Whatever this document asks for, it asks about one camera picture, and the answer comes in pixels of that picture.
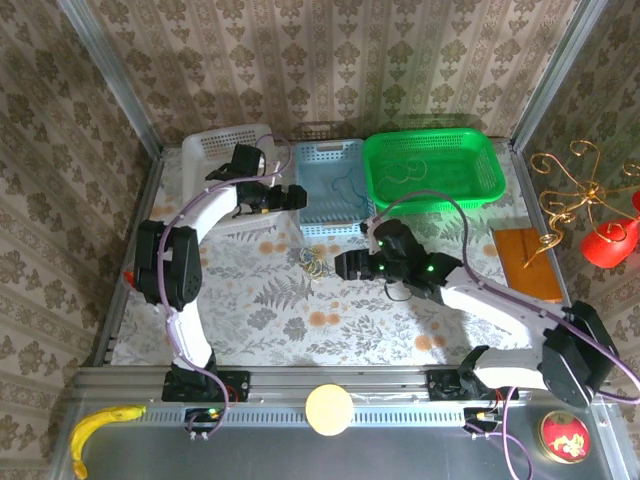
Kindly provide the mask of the green perforated plastic basket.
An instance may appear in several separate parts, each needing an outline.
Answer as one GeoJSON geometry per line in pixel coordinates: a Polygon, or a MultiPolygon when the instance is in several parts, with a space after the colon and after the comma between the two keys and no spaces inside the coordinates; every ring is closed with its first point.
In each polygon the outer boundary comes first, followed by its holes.
{"type": "Polygon", "coordinates": [[[362,147],[367,190],[379,211],[420,190],[464,209],[502,197],[506,180],[489,138],[471,128],[378,133],[362,147]]]}

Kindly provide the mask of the aluminium side rail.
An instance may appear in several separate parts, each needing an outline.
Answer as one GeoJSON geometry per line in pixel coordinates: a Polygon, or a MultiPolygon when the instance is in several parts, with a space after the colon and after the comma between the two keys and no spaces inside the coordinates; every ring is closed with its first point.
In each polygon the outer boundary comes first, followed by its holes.
{"type": "MultiPolygon", "coordinates": [[[[532,228],[535,228],[539,237],[549,231],[547,224],[548,215],[543,210],[543,204],[538,201],[539,194],[534,189],[528,169],[528,162],[521,153],[510,150],[516,176],[522,192],[524,203],[527,207],[532,228]]],[[[600,204],[585,204],[574,211],[576,218],[572,223],[559,222],[557,227],[564,232],[564,241],[556,247],[544,251],[550,261],[556,279],[563,294],[564,305],[575,300],[585,301],[596,308],[605,311],[607,305],[601,301],[601,295],[596,288],[602,284],[605,271],[593,265],[582,264],[578,258],[578,240],[587,233],[587,210],[592,210],[593,220],[604,220],[605,207],[600,204]]]]}
{"type": "Polygon", "coordinates": [[[142,182],[136,201],[136,209],[127,232],[127,248],[116,277],[113,294],[96,334],[91,353],[84,362],[83,367],[102,367],[111,362],[110,355],[113,350],[113,343],[117,340],[129,294],[132,291],[132,287],[125,279],[124,273],[133,265],[138,225],[148,218],[153,208],[164,169],[162,153],[163,149],[160,149],[160,153],[151,159],[148,174],[142,182]]]}

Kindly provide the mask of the yellow banana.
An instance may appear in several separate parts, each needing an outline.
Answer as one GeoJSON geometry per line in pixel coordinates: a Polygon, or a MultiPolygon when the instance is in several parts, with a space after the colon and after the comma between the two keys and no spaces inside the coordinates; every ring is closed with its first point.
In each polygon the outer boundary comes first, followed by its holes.
{"type": "Polygon", "coordinates": [[[147,411],[144,405],[122,405],[107,407],[85,416],[75,425],[69,438],[72,470],[77,480],[87,480],[88,471],[83,462],[85,443],[99,428],[120,422],[129,422],[141,418],[147,411]]]}

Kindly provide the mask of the white perforated plastic basket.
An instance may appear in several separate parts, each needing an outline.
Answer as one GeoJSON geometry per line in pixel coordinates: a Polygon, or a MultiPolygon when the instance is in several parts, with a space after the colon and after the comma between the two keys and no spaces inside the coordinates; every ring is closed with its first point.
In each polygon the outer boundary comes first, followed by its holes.
{"type": "MultiPolygon", "coordinates": [[[[271,173],[281,166],[278,160],[271,128],[266,124],[245,124],[209,130],[187,137],[182,143],[182,194],[183,203],[200,193],[207,182],[205,177],[231,161],[235,146],[255,145],[264,153],[260,168],[268,167],[271,173]]],[[[212,235],[243,233],[276,224],[277,213],[260,215],[243,214],[236,219],[226,215],[210,231],[212,235]]]]}

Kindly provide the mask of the aluminium frame post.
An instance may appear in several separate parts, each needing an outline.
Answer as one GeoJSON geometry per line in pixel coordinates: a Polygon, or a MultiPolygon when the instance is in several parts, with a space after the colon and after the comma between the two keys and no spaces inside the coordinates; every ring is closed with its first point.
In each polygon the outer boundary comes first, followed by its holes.
{"type": "Polygon", "coordinates": [[[59,0],[59,3],[125,113],[140,143],[150,158],[157,161],[161,157],[163,142],[159,139],[141,98],[135,92],[124,62],[118,57],[108,31],[100,25],[87,0],[59,0]]]}
{"type": "Polygon", "coordinates": [[[608,0],[580,0],[566,31],[534,89],[511,136],[513,150],[522,152],[549,110],[566,75],[587,41],[608,0]]]}

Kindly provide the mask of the pale yellow round ball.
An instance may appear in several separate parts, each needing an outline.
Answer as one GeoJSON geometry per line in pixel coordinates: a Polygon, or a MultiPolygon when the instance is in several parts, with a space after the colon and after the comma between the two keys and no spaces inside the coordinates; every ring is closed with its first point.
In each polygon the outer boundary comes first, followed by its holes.
{"type": "Polygon", "coordinates": [[[344,432],[351,425],[354,413],[351,395],[336,384],[316,387],[305,402],[308,424],[316,433],[326,437],[344,432]]]}

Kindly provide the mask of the floral fern print tablecloth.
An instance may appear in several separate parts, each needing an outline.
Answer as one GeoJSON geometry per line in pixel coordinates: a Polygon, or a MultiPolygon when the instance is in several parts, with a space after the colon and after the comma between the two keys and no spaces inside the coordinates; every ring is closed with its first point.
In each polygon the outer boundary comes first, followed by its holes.
{"type": "MultiPolygon", "coordinates": [[[[506,139],[492,139],[506,179],[496,202],[468,211],[470,265],[505,284],[493,232],[531,226],[506,139]]],[[[181,198],[181,152],[164,154],[151,218],[170,219],[181,198]]],[[[428,251],[461,258],[462,223],[452,211],[401,217],[428,251]]],[[[200,247],[203,287],[198,297],[206,338],[219,365],[331,366],[457,363],[477,345],[524,348],[516,335],[481,318],[408,299],[399,285],[345,282],[334,257],[366,247],[360,235],[305,238],[295,216],[230,235],[209,234],[200,247]]],[[[172,351],[165,314],[131,291],[112,365],[166,365],[172,351]]]]}

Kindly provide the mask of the long aluminium base rail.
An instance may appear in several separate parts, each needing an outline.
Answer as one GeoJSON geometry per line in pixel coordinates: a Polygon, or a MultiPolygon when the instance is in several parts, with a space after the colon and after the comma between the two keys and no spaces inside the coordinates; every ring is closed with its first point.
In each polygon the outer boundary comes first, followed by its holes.
{"type": "MultiPolygon", "coordinates": [[[[437,365],[408,366],[265,366],[249,367],[246,406],[292,406],[305,403],[316,387],[337,384],[358,406],[422,405],[429,401],[426,372],[437,365]]],[[[161,402],[167,366],[105,366],[82,368],[71,399],[94,405],[161,402]]]]}

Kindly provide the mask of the orange wooden block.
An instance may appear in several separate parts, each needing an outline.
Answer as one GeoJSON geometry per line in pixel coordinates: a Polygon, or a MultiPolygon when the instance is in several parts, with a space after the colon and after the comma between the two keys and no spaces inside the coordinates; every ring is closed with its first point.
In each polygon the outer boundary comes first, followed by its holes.
{"type": "Polygon", "coordinates": [[[547,255],[534,256],[540,246],[535,228],[495,230],[493,237],[509,287],[547,302],[563,301],[547,255]]]}

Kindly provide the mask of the round red and gold tin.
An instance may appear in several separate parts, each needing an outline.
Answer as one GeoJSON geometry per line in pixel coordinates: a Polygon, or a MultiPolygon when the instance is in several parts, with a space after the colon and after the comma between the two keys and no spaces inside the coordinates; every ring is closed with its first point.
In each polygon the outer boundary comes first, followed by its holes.
{"type": "Polygon", "coordinates": [[[538,437],[542,451],[557,463],[580,463],[591,451],[591,436],[586,424],[566,410],[545,414],[539,423],[538,437]]]}

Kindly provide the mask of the light blue perforated plastic basket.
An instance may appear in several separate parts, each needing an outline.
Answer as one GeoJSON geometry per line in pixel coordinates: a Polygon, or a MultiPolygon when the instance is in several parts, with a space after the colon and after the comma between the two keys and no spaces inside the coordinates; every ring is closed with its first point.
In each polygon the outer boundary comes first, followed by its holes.
{"type": "Polygon", "coordinates": [[[359,235],[359,224],[375,213],[368,195],[361,139],[299,143],[296,183],[308,194],[299,211],[307,238],[359,235]]]}

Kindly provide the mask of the small black controller board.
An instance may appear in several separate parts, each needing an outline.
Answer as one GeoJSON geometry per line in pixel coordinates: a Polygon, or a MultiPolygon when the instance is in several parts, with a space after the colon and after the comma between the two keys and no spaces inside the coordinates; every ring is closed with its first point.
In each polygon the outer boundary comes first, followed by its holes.
{"type": "Polygon", "coordinates": [[[471,434],[497,432],[501,428],[502,415],[498,407],[463,409],[463,429],[471,434]]]}
{"type": "Polygon", "coordinates": [[[222,407],[187,409],[184,416],[185,430],[192,439],[208,438],[219,429],[226,410],[222,407]]]}

